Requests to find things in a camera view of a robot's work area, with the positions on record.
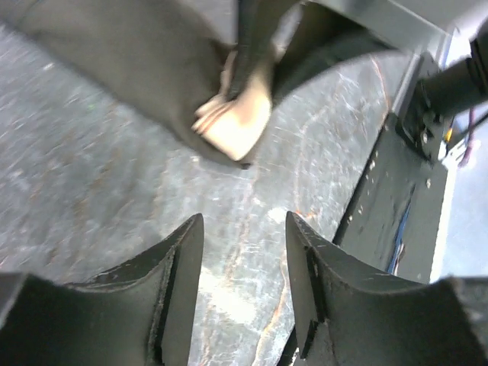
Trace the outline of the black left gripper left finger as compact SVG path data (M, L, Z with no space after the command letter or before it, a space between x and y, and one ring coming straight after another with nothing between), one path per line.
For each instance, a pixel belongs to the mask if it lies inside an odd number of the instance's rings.
M185 365L204 246L195 214L85 283L1 276L3 365Z

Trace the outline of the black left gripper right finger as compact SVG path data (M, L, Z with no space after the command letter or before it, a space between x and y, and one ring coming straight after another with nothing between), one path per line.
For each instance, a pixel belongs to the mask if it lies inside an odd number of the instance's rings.
M299 356L308 365L485 365L487 280L419 284L383 272L286 217Z

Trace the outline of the olive grey underwear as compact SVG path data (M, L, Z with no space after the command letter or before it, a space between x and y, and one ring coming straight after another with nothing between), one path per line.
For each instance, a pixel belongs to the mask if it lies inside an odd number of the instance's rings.
M316 2L283 54L272 38L291 1L240 1L224 43L184 1L3 1L1 19L161 122L203 157L247 169L271 111L338 63L390 45Z

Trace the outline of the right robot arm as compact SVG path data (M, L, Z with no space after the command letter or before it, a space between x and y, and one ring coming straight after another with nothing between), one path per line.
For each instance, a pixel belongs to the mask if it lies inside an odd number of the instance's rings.
M443 70L425 52L413 70L396 131L426 161L438 159L452 117L487 101L487 32L480 30L470 48L469 57Z

